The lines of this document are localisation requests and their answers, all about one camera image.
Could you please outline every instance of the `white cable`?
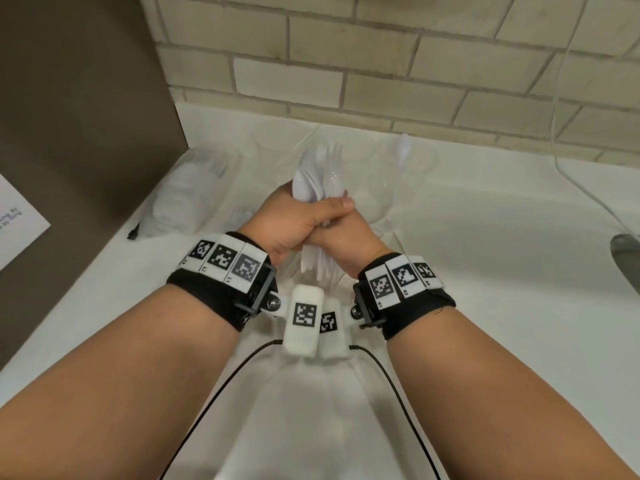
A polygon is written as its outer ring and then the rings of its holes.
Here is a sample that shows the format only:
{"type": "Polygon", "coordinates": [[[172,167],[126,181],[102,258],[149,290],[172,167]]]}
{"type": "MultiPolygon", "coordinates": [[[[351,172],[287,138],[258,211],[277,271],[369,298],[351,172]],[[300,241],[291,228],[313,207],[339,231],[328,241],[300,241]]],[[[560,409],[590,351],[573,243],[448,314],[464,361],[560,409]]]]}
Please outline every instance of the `white cable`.
{"type": "Polygon", "coordinates": [[[585,9],[587,8],[587,3],[588,2],[589,2],[589,0],[584,0],[582,2],[582,7],[580,8],[580,14],[578,15],[578,20],[575,23],[575,26],[574,26],[573,31],[571,33],[571,37],[569,38],[569,43],[566,46],[566,49],[564,51],[564,55],[562,57],[562,60],[560,61],[560,67],[558,67],[558,72],[556,74],[556,88],[554,90],[554,102],[553,102],[553,106],[552,106],[552,110],[551,110],[551,125],[550,125],[550,128],[549,128],[550,140],[551,140],[551,152],[553,154],[554,163],[556,165],[556,170],[558,171],[558,173],[560,175],[562,175],[574,187],[576,187],[578,190],[580,190],[583,194],[587,195],[587,197],[589,197],[594,202],[599,204],[615,220],[618,221],[620,226],[626,232],[628,232],[631,235],[631,237],[633,237],[638,243],[640,243],[640,236],[638,236],[637,233],[635,233],[627,224],[625,224],[623,222],[623,220],[620,219],[620,217],[618,217],[618,215],[613,211],[613,209],[610,208],[610,206],[608,206],[599,197],[597,197],[596,195],[592,194],[580,182],[574,180],[573,177],[571,177],[569,174],[567,174],[567,172],[565,172],[565,170],[562,167],[560,167],[560,162],[558,161],[558,156],[557,156],[557,152],[556,152],[556,109],[557,109],[558,100],[560,99],[560,78],[562,76],[562,72],[563,72],[563,69],[564,69],[564,62],[565,62],[565,60],[567,58],[567,55],[569,55],[569,52],[571,52],[571,46],[573,44],[573,39],[575,38],[575,34],[578,31],[578,26],[580,25],[580,21],[582,19],[582,15],[584,14],[585,9]]]}

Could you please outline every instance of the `forearm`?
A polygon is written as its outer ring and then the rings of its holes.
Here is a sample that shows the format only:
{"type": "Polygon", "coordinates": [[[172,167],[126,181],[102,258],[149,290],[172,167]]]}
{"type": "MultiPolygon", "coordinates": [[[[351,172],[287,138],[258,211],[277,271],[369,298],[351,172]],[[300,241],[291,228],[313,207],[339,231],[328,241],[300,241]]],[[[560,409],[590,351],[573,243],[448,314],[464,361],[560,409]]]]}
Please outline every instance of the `forearm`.
{"type": "Polygon", "coordinates": [[[0,409],[0,478],[156,478],[238,336],[185,291],[160,288],[0,409]]]}
{"type": "Polygon", "coordinates": [[[388,352],[452,478],[637,480],[578,411],[457,310],[412,323],[388,352]]]}

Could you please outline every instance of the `gray wall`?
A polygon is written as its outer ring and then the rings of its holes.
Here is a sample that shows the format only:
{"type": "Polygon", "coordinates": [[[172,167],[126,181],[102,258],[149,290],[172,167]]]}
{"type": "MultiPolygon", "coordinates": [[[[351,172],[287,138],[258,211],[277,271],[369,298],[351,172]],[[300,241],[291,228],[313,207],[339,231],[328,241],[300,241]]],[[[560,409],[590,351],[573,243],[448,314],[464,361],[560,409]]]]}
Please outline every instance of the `gray wall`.
{"type": "Polygon", "coordinates": [[[0,0],[0,173],[51,223],[0,271],[0,367],[186,149],[139,0],[0,0]]]}

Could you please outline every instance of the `tile wall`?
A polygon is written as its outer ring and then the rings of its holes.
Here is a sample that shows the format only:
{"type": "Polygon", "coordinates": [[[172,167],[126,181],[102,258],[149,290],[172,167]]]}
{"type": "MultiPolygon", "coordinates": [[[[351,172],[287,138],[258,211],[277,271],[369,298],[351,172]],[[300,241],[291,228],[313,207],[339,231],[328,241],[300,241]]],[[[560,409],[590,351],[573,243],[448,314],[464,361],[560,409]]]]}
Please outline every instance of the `tile wall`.
{"type": "Polygon", "coordinates": [[[141,0],[176,101],[640,168],[640,0],[141,0]]]}

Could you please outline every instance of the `black wrist strap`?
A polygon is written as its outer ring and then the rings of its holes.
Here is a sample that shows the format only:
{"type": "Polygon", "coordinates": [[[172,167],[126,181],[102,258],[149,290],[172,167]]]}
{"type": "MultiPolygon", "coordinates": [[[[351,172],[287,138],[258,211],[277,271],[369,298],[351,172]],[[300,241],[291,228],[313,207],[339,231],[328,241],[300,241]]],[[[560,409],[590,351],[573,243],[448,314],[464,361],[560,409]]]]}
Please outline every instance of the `black wrist strap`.
{"type": "Polygon", "coordinates": [[[386,340],[422,316],[456,302],[424,259],[400,253],[382,256],[358,275],[353,286],[363,328],[379,327],[386,340]]]}
{"type": "Polygon", "coordinates": [[[266,253],[247,236],[238,232],[228,232],[226,235],[234,240],[230,242],[224,236],[220,242],[215,242],[215,238],[201,239],[181,261],[180,269],[169,276],[167,284],[187,291],[237,331],[242,331],[249,318],[259,313],[268,291],[278,291],[276,270],[268,256],[264,257],[264,261],[259,261],[266,253]],[[235,249],[225,244],[234,244],[235,249]]]}

